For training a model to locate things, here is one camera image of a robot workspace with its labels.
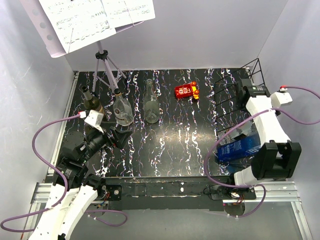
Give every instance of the tripod leg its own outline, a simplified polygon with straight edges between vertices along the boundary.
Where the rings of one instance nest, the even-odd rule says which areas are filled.
[[[94,70],[94,75],[93,75],[93,86],[92,86],[92,94],[96,94],[96,83],[97,83],[97,78],[98,78],[98,66],[99,66],[99,59],[96,60],[95,64],[95,70]]]
[[[110,85],[108,83],[106,83],[101,77],[97,76],[97,78],[110,88]]]
[[[99,53],[102,54],[104,52],[104,50],[102,48],[101,41],[97,41],[96,44],[98,46]],[[110,88],[111,88],[112,92],[114,92],[115,89],[118,88],[118,85],[116,83],[114,74],[112,73],[112,70],[111,70],[111,68],[109,66],[109,63],[108,63],[107,59],[104,59],[103,63],[104,63],[104,69],[105,69],[106,75],[107,75],[108,80],[109,80]]]
[[[118,84],[116,83],[114,74],[112,73],[112,70],[111,70],[111,68],[109,66],[109,63],[108,63],[107,59],[104,60],[104,68],[105,68],[105,72],[106,72],[106,75],[108,77],[109,84],[110,84],[110,87],[112,89],[112,92],[114,92],[115,89],[118,88]]]
[[[115,64],[115,62],[110,58],[110,56],[106,57],[113,66],[115,66],[115,68],[120,72],[120,74],[122,75],[122,77],[124,77],[124,79],[127,79],[126,75],[121,71],[121,69]]]

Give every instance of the table surface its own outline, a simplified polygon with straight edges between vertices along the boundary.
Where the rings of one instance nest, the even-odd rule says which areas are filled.
[[[256,203],[245,203],[246,212]],[[76,225],[71,240],[152,239],[152,240],[302,240],[290,202],[265,202],[258,211],[239,221],[208,213],[204,209],[125,210],[128,221],[121,227],[108,227],[84,215]],[[110,223],[120,223],[120,214],[104,214]]]
[[[127,79],[120,77],[118,85],[124,91],[123,96],[129,100],[134,115],[134,121],[128,127],[116,124],[112,110],[115,97],[106,85],[98,81],[96,94],[109,121],[101,126],[107,131],[110,126],[116,126],[118,130],[131,130],[133,134],[124,149],[109,148],[94,155],[88,162],[89,172],[101,177],[203,176],[203,161],[209,148],[217,140],[218,131],[240,123],[249,116],[247,112],[235,111],[235,98],[232,98],[235,91],[231,88],[224,89],[240,77],[245,78],[245,69],[220,80],[234,70],[209,68],[125,71]],[[99,72],[98,75],[103,80],[108,79],[104,72]],[[160,119],[154,124],[144,121],[143,95],[147,79],[154,80],[160,103]],[[177,99],[174,88],[191,81],[197,82],[199,100],[193,100],[192,97]],[[92,84],[93,72],[79,73],[70,116],[85,109],[80,89],[82,86],[89,86],[91,90]],[[84,131],[83,119],[67,122],[62,146],[72,131]],[[239,169],[219,165],[212,153],[209,170],[212,175],[229,175]]]

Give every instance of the gray floor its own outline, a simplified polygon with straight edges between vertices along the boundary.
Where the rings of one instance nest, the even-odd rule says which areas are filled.
[[[256,203],[246,203],[246,212]],[[265,202],[254,214],[236,220],[205,210],[128,210],[129,219],[120,227],[106,226],[84,215],[71,240],[300,240],[290,202]],[[122,215],[106,213],[101,218],[119,223]]]

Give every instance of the sheet music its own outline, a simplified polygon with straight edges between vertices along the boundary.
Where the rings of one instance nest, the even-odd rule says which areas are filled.
[[[39,0],[39,2],[66,53],[116,34],[101,0]]]
[[[102,0],[114,28],[154,19],[153,0]]]

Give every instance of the black marble table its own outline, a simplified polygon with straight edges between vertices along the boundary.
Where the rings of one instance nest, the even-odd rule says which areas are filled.
[[[116,124],[112,110],[114,95],[98,81],[96,95],[99,97],[109,123],[101,125],[107,129],[116,126],[119,130],[132,130],[124,149],[107,149],[98,152],[88,162],[91,173],[101,177],[173,177],[203,176],[203,161],[209,148],[223,129],[228,129],[248,117],[248,113],[237,110],[233,83],[246,77],[240,69],[223,80],[222,77],[235,69],[170,69],[125,71],[127,79],[119,80],[123,96],[129,100],[134,115],[128,127]],[[98,75],[107,80],[104,72]],[[144,121],[143,95],[147,79],[154,80],[160,102],[160,119],[149,124]],[[197,82],[199,100],[192,97],[176,99],[174,88]],[[84,110],[80,88],[92,89],[93,72],[80,72],[70,107],[70,116]],[[64,141],[72,131],[84,131],[83,119],[67,122]],[[246,167],[247,159],[241,161]],[[219,165],[211,154],[209,169],[212,175],[228,175],[238,168]]]

